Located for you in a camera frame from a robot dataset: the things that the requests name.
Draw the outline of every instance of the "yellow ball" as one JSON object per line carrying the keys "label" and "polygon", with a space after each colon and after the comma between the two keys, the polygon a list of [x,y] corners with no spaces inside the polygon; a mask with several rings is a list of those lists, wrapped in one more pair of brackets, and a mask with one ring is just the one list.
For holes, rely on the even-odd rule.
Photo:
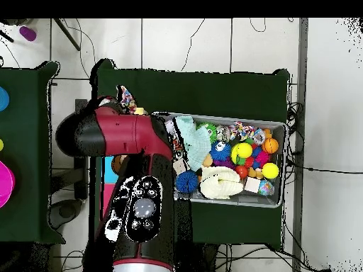
{"label": "yellow ball", "polygon": [[237,154],[239,157],[246,159],[252,154],[252,146],[248,143],[240,143],[238,144]]}
{"label": "yellow ball", "polygon": [[262,168],[262,174],[267,179],[275,179],[279,175],[279,167],[274,163],[266,163]]}

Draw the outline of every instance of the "pink object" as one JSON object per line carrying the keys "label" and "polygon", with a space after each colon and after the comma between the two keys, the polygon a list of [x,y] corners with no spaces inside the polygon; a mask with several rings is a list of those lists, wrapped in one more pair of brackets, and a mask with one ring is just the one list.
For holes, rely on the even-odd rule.
{"label": "pink object", "polygon": [[13,172],[0,161],[0,208],[9,200],[15,186]]}
{"label": "pink object", "polygon": [[263,165],[269,162],[269,154],[267,152],[261,151],[256,157],[256,162],[259,162],[259,165],[262,168]]}
{"label": "pink object", "polygon": [[21,26],[19,33],[29,42],[33,42],[37,38],[37,33],[33,29],[30,29],[26,26]]}

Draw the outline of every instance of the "dark green table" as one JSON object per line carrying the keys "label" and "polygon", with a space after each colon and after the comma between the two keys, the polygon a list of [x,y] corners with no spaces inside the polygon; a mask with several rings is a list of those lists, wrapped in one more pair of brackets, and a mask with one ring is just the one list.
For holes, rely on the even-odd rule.
{"label": "dark green table", "polygon": [[10,103],[0,112],[0,160],[16,177],[15,189],[0,208],[0,242],[61,243],[48,224],[50,151],[48,84],[58,69],[45,62],[35,69],[0,68],[0,86]]}
{"label": "dark green table", "polygon": [[[158,72],[115,69],[105,59],[95,66],[93,93],[116,95],[122,84],[148,113],[167,111],[229,118],[286,122],[289,73],[232,74]],[[100,195],[100,160],[97,161],[96,195]],[[281,247],[281,212],[278,208],[254,208],[192,203],[194,242],[209,244],[268,243]],[[99,220],[96,201],[95,220]]]}

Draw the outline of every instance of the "gray plastic tray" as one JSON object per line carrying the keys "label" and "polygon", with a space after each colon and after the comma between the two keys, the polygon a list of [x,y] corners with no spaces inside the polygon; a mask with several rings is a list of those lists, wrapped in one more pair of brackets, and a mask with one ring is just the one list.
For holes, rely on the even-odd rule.
{"label": "gray plastic tray", "polygon": [[[154,112],[153,115],[164,118],[165,121],[178,117],[181,113],[165,113]],[[190,198],[191,201],[200,203],[220,203],[224,205],[246,205],[264,208],[276,208],[282,203],[282,196],[284,194],[284,180],[285,180],[285,168],[286,168],[286,154],[288,137],[288,128],[286,124],[272,121],[258,121],[258,120],[246,120],[246,119],[232,119],[222,117],[211,117],[206,115],[190,115],[195,123],[210,122],[215,125],[232,125],[235,121],[241,121],[243,125],[250,125],[259,128],[269,128],[272,132],[272,137],[279,143],[279,149],[277,152],[271,154],[270,162],[275,163],[279,167],[279,176],[274,180],[269,180],[274,184],[274,195],[262,196],[249,191],[243,191],[237,195],[233,195],[230,199],[205,199],[199,192],[193,194],[180,193],[177,190],[174,191],[174,199],[178,198]]]}

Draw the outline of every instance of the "pink plate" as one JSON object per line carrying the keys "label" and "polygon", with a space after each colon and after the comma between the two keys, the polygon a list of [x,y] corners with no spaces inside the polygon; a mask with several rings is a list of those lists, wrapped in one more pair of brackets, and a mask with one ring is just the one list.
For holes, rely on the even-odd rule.
{"label": "pink plate", "polygon": [[0,161],[0,208],[9,200],[15,186],[13,172]]}

